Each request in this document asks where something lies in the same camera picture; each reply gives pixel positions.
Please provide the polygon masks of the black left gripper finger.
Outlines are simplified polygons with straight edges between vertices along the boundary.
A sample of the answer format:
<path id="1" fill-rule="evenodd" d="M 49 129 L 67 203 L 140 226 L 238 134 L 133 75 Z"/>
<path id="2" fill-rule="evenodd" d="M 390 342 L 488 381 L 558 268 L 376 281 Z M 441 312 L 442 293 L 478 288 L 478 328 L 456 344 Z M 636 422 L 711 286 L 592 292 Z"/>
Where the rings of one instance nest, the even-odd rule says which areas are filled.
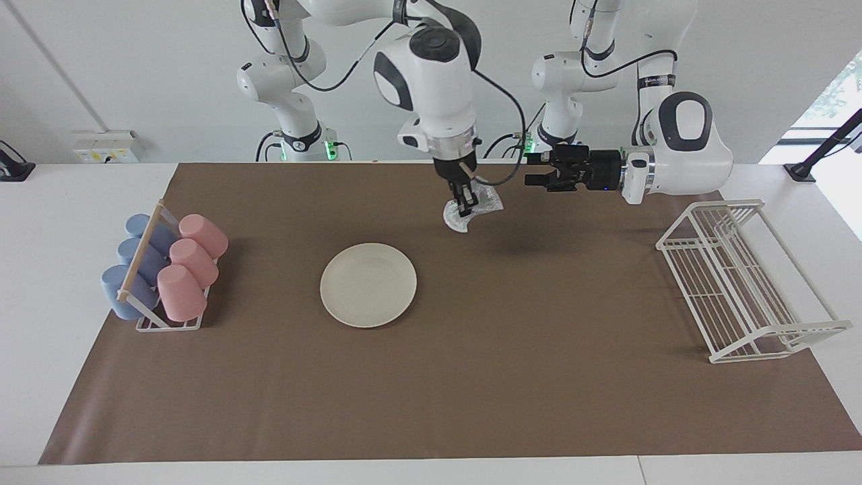
<path id="1" fill-rule="evenodd" d="M 569 179 L 558 178 L 557 172 L 550 174 L 526 174 L 525 184 L 527 187 L 543 187 L 548 193 L 563 193 L 570 190 Z"/>
<path id="2" fill-rule="evenodd" d="M 555 169 L 563 169 L 570 165 L 570 148 L 552 148 L 545 152 L 527 154 L 526 163 L 529 166 L 547 165 Z"/>

